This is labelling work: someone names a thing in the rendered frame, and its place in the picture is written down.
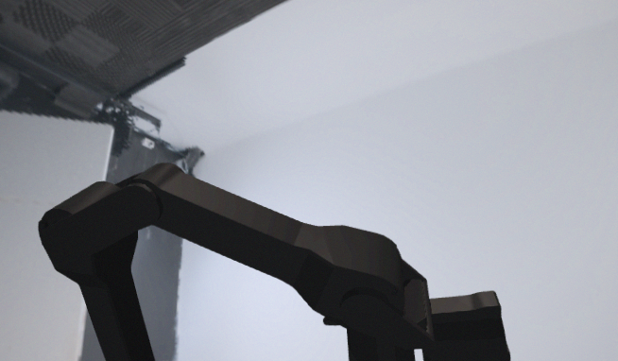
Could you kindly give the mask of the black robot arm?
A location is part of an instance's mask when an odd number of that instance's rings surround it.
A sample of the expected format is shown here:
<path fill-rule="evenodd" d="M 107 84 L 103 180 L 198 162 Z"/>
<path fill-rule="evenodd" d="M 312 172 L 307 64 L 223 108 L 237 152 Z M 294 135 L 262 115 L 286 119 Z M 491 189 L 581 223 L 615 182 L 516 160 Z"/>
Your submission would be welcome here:
<path fill-rule="evenodd" d="M 57 272 L 80 287 L 106 361 L 155 361 L 131 265 L 155 226 L 293 287 L 326 326 L 347 329 L 349 361 L 511 361 L 494 290 L 429 299 L 427 279 L 385 235 L 315 226 L 155 163 L 98 181 L 38 222 Z"/>

